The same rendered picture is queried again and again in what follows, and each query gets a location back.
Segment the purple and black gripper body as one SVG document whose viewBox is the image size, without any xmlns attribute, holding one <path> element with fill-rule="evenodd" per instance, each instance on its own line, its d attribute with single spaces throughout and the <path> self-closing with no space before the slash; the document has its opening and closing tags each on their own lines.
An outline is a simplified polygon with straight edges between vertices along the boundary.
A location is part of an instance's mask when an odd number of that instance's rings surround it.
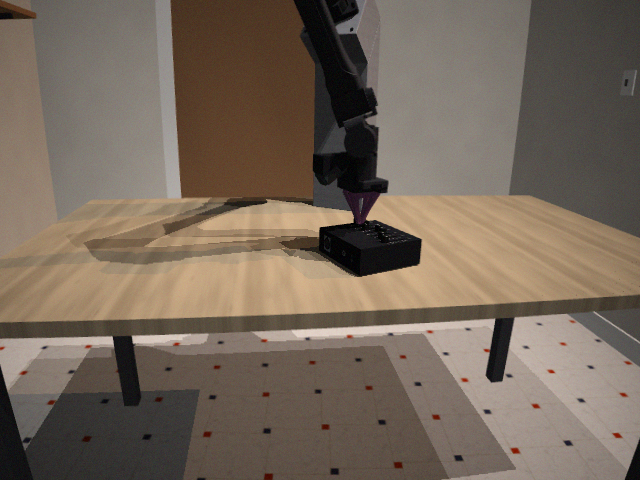
<svg viewBox="0 0 640 480">
<path fill-rule="evenodd" d="M 376 177 L 377 152 L 372 152 L 370 155 L 372 155 L 371 180 L 353 181 L 340 176 L 337 178 L 337 187 L 351 193 L 365 193 L 373 191 L 377 193 L 387 193 L 388 180 Z"/>
</svg>

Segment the black lighting desk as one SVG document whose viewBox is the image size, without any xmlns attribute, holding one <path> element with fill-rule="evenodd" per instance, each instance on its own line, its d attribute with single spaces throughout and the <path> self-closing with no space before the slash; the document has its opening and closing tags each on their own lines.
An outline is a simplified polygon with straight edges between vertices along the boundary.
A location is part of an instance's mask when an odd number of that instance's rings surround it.
<svg viewBox="0 0 640 480">
<path fill-rule="evenodd" d="M 319 251 L 359 276 L 420 264 L 421 245 L 377 220 L 319 227 Z"/>
</svg>

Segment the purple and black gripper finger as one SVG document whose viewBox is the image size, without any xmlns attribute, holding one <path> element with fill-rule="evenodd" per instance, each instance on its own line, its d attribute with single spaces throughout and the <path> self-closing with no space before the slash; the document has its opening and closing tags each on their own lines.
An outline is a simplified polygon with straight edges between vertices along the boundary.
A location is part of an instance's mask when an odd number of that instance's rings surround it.
<svg viewBox="0 0 640 480">
<path fill-rule="evenodd" d="M 372 206 L 374 205 L 374 203 L 376 202 L 376 200 L 380 196 L 380 193 L 377 193 L 377 192 L 374 192 L 374 191 L 373 192 L 365 192 L 365 193 L 351 193 L 351 192 L 349 192 L 349 196 L 350 196 L 350 200 L 351 200 L 351 204 L 352 204 L 352 207 L 353 207 L 353 211 L 354 211 L 354 215 L 355 215 L 357 224 L 362 224 L 362 223 L 365 222 L 369 211 L 371 210 Z M 362 216 L 360 216 L 360 210 L 359 210 L 359 200 L 360 200 L 360 198 L 369 198 Z"/>
<path fill-rule="evenodd" d="M 356 218 L 355 218 L 355 215 L 354 215 L 354 211 L 353 211 L 353 207 L 352 207 L 351 200 L 350 200 L 350 196 L 349 196 L 349 191 L 343 189 L 343 194 L 344 194 L 344 196 L 345 196 L 345 198 L 346 198 L 346 200 L 347 200 L 347 202 L 349 204 L 349 207 L 350 207 L 350 209 L 351 209 L 351 211 L 353 213 L 354 219 L 356 221 Z M 361 213 L 360 213 L 361 216 L 362 216 L 362 214 L 364 212 L 364 209 L 366 207 L 366 204 L 367 204 L 368 200 L 369 200 L 369 198 L 363 198 L 362 210 L 361 210 Z M 357 221 L 356 221 L 356 223 L 357 223 Z"/>
</svg>

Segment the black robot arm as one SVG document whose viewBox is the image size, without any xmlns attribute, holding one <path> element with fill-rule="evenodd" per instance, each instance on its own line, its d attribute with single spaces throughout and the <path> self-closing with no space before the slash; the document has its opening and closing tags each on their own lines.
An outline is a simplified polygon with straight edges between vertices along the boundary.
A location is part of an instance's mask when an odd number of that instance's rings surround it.
<svg viewBox="0 0 640 480">
<path fill-rule="evenodd" d="M 371 180 L 369 154 L 378 151 L 379 127 L 366 124 L 365 119 L 378 114 L 375 107 L 378 103 L 373 88 L 365 89 L 333 25 L 359 13 L 356 0 L 294 0 L 294 3 L 320 60 L 338 127 L 346 131 L 347 152 L 313 154 L 313 172 L 325 186 L 340 176 L 353 181 Z M 363 114 L 366 115 L 358 117 Z M 352 118 L 355 119 L 347 121 Z"/>
</svg>

